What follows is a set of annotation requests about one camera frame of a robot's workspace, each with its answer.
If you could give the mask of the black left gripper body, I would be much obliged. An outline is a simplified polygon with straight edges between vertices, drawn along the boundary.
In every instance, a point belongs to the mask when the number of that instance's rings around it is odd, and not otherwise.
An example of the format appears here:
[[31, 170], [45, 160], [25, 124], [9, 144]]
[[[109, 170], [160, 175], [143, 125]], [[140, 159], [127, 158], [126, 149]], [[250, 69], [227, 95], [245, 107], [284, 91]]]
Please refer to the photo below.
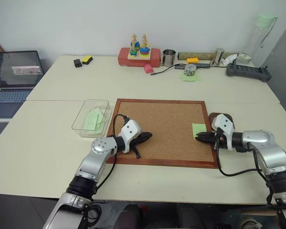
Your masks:
[[136, 144], [142, 143], [145, 140], [146, 140], [146, 134], [145, 133], [141, 133], [140, 135], [138, 135], [135, 139], [133, 139], [130, 142], [130, 149], [133, 149]]

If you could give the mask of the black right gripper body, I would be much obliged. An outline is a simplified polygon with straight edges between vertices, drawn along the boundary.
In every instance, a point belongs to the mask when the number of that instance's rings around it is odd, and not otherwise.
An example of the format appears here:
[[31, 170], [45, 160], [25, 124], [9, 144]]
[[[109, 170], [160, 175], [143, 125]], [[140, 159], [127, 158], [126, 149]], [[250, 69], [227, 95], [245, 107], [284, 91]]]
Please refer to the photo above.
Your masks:
[[224, 131], [217, 128], [215, 132], [215, 148], [216, 150], [227, 149], [232, 150], [232, 131]]

